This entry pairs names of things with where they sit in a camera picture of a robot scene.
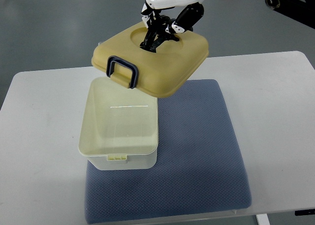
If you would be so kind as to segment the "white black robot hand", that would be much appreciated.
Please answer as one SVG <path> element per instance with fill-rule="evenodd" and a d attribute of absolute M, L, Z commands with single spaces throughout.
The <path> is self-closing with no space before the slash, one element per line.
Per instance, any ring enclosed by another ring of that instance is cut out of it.
<path fill-rule="evenodd" d="M 156 52 L 164 42 L 178 42 L 178 34 L 192 31 L 203 17 L 204 0 L 145 0 L 141 10 L 142 21 L 147 29 L 140 48 Z"/>

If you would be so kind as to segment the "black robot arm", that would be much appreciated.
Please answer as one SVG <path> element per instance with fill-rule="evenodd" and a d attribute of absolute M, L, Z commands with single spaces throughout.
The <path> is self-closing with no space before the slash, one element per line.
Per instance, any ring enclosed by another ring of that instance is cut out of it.
<path fill-rule="evenodd" d="M 265 4 L 286 17 L 315 27 L 315 0 L 265 0 Z"/>

